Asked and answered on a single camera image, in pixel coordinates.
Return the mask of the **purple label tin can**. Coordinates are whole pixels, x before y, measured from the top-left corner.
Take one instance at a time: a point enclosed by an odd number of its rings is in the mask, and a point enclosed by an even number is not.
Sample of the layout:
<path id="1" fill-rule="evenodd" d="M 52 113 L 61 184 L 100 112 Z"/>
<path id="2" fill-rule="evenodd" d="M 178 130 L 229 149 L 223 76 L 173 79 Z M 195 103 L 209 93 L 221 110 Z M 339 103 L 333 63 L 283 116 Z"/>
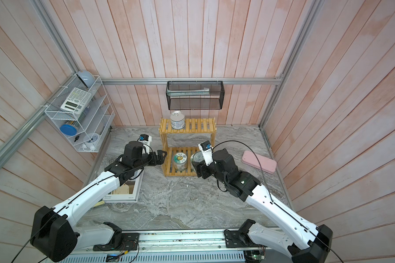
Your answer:
<path id="1" fill-rule="evenodd" d="M 194 153 L 193 155 L 191 155 L 190 163 L 191 163 L 191 169 L 194 173 L 196 172 L 195 166 L 201 162 L 205 163 L 205 159 L 204 159 L 203 153 L 201 151 L 198 151 L 198 152 Z"/>

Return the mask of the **sunflower lid seed jar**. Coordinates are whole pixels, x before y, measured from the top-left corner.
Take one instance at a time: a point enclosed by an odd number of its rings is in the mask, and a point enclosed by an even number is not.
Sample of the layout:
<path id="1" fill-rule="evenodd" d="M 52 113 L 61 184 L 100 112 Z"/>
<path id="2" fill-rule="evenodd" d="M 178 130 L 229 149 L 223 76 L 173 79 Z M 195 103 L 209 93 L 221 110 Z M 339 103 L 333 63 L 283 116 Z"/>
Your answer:
<path id="1" fill-rule="evenodd" d="M 183 152 L 176 153 L 173 157 L 173 167 L 175 171 L 183 172 L 187 169 L 188 166 L 188 158 L 187 155 Z"/>

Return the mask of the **white label tin can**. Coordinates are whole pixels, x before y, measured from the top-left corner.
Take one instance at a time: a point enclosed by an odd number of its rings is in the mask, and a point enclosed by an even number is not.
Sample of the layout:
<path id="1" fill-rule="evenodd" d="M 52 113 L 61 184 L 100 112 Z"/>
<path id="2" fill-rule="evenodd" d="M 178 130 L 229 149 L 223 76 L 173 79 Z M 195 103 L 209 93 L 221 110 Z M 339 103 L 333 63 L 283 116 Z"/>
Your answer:
<path id="1" fill-rule="evenodd" d="M 174 111 L 170 116 L 171 127 L 175 130 L 181 130 L 185 127 L 185 115 L 181 111 Z"/>

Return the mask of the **bamboo two-tier shelf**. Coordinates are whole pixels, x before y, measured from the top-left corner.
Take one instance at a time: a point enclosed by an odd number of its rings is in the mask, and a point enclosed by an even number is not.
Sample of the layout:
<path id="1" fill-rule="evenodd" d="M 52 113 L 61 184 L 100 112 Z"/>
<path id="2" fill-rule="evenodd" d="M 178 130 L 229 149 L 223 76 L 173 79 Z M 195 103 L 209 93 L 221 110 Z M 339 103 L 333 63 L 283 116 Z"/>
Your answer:
<path id="1" fill-rule="evenodd" d="M 182 152 L 190 158 L 193 154 L 199 151 L 198 143 L 191 142 L 193 135 L 209 135 L 211 144 L 215 144 L 215 137 L 217 134 L 217 126 L 215 118 L 187 118 L 185 120 L 185 128 L 175 130 L 171 127 L 171 120 L 163 118 L 160 121 L 159 134 L 163 146 L 163 150 L 167 152 L 165 163 L 162 165 L 164 176 L 196 176 L 192 170 L 191 162 L 185 171 L 179 172 L 173 166 L 173 157 L 175 154 Z M 186 135 L 187 138 L 182 140 L 176 146 L 169 145 L 169 137 L 173 136 L 178 139 L 181 135 Z"/>

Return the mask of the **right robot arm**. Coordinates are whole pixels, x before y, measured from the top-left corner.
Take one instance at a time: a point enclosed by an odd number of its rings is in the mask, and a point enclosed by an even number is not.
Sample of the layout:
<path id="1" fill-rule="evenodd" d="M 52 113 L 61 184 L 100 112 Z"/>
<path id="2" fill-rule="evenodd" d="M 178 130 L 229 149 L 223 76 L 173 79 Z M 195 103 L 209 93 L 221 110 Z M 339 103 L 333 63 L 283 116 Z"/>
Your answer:
<path id="1" fill-rule="evenodd" d="M 289 257 L 294 263 L 323 263 L 331 252 L 333 231 L 300 217 L 270 194 L 253 175 L 239 170 L 226 149 L 213 152 L 202 149 L 203 160 L 193 161 L 197 176 L 215 177 L 227 192 L 258 209 L 281 230 L 276 231 L 247 220 L 239 230 L 240 242 L 269 247 Z"/>

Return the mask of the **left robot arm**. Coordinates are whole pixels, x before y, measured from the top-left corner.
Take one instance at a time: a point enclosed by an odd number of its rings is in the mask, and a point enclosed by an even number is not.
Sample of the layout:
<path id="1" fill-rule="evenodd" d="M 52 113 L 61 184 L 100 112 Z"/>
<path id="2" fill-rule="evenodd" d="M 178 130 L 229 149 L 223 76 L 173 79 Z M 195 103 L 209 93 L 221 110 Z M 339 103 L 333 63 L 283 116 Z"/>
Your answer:
<path id="1" fill-rule="evenodd" d="M 96 247 L 101 251 L 123 248 L 122 230 L 115 224 L 105 222 L 93 227 L 77 227 L 77 222 L 101 199 L 139 175 L 146 166 L 164 164 L 166 156 L 165 151 L 153 151 L 149 141 L 130 141 L 124 153 L 78 193 L 35 213 L 30 244 L 55 263 L 82 248 Z"/>

